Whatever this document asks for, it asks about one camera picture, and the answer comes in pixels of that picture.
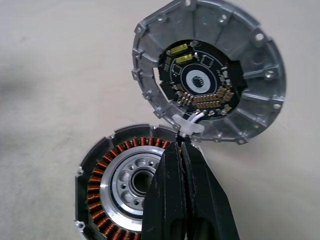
copper coil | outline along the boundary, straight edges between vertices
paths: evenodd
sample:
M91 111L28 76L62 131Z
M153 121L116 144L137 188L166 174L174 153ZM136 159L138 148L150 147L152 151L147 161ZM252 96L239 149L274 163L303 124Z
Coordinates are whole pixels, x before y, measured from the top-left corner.
M122 152L125 151L125 148L124 148L124 146L122 146L122 144L117 145L117 146L116 146L116 149L118 150L119 153L122 153Z
M104 235L106 237L109 237L109 235L112 233L116 225L114 223L111 223L105 230L104 230Z
M149 145L149 146L153 146L153 145L154 145L154 141L155 141L155 138L152 137L152 136L150 136L150 137L148 138L148 145Z
M94 210L96 210L96 209L98 209L100 207L101 207L101 203L100 202L94 202L94 203L91 203L89 205L89 210L91 212L91 211L94 211Z
M141 235L138 233L135 233L133 236L133 240L140 240L140 238L141 238Z
M95 192L100 190L100 185L89 185L88 192Z
M145 137L140 137L141 146L147 145L147 139Z
M122 234L123 234L123 230L118 228L113 234L112 240L119 240Z
M98 177L98 176L91 176L90 177L89 183L99 184L100 182L101 182L101 177Z
M131 142L130 142L130 141L125 141L125 142L124 142L124 145L125 145L125 148L126 148L126 149L132 148L132 145L131 145Z
M94 214L92 214L92 218L93 218L93 220L97 220L97 219L99 219L99 218L101 218L102 216L105 216L105 215L106 215L105 211L103 209L101 209L101 210L95 212Z
M98 175L98 176L102 176L104 174L104 172L105 172L104 170L101 170L99 168L95 168L93 170L93 174Z
M112 156L110 156L109 154L106 154L103 157L107 163L110 163L113 160Z
M157 139L155 140L155 146L156 146L156 147L161 147L161 145L162 145L162 139L157 138Z
M96 224L96 226L98 227L98 229L101 229L101 228L103 228L105 225L107 225L107 223L108 223L109 221L110 221L110 219L105 216L103 219L101 219L101 220Z
M109 153L110 153L110 155L113 156L114 158L119 155L118 151L117 151L115 148L111 149L111 150L109 151Z
M137 138L132 139L132 143L134 147L138 147L139 146L139 140Z
M106 169L108 167L108 163L106 163L105 161L101 160L97 163L97 166L102 168L102 169Z
M92 193L88 195L88 202L92 202L94 200L99 200L100 195L98 193Z
M170 145L170 142L167 141L167 140L165 140L164 143L163 143L163 145L162 145L162 148L163 148L163 149L166 149L169 145Z
M130 237L131 237L131 232L127 231L124 236L123 236L123 240L130 240Z

central hole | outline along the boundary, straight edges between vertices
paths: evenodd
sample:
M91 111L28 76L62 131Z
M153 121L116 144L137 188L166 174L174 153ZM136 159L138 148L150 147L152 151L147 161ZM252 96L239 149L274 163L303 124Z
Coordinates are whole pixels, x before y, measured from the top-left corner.
M139 172L134 177L134 180L133 180L134 187L139 192L146 193L151 184L152 178L153 176L149 172L145 172L145 171Z

table surface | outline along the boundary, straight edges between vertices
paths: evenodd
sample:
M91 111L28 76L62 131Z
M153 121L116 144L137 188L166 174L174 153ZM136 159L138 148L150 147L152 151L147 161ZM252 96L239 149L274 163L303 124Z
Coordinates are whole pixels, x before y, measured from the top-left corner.
M79 240L74 176L82 157L115 129L166 124L132 79L131 54L136 24L168 2L0 0L1 239ZM201 148L229 197L241 239L315 240L320 4L240 4L282 53L286 102L249 144Z

white label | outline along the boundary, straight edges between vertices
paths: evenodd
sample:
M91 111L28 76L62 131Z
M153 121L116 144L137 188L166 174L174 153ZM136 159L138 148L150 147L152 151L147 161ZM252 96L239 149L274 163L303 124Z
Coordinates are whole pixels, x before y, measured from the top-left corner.
M191 70L185 78L188 87L198 94L206 93L211 87L210 78L203 71Z

circuit board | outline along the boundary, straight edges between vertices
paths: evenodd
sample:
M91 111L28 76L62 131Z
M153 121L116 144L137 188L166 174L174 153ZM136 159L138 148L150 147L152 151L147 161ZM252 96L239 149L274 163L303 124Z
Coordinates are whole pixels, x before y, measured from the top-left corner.
M186 113L205 111L225 116L239 104L247 87L238 61L230 61L214 46L183 40L168 47L158 65L161 88Z

